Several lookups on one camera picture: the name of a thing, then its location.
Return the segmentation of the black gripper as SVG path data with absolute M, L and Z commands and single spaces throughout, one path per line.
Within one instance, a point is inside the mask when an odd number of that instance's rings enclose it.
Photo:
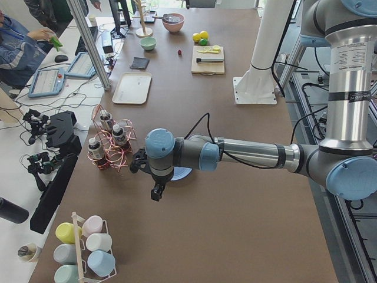
M 156 176 L 152 175 L 155 181 L 154 188 L 151 190 L 151 199 L 154 201 L 159 201 L 163 197 L 163 192 L 166 184 L 170 181 L 168 176 Z

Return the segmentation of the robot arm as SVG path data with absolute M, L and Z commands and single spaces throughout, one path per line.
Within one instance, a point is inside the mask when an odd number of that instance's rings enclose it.
M 145 139 L 145 171 L 160 200 L 175 167 L 214 170 L 221 160 L 261 169 L 284 168 L 307 176 L 330 193 L 361 200 L 376 191 L 376 160 L 366 139 L 376 41 L 375 1 L 306 1 L 302 38 L 330 45 L 326 136 L 318 146 L 258 143 L 189 133 L 174 137 L 155 129 Z

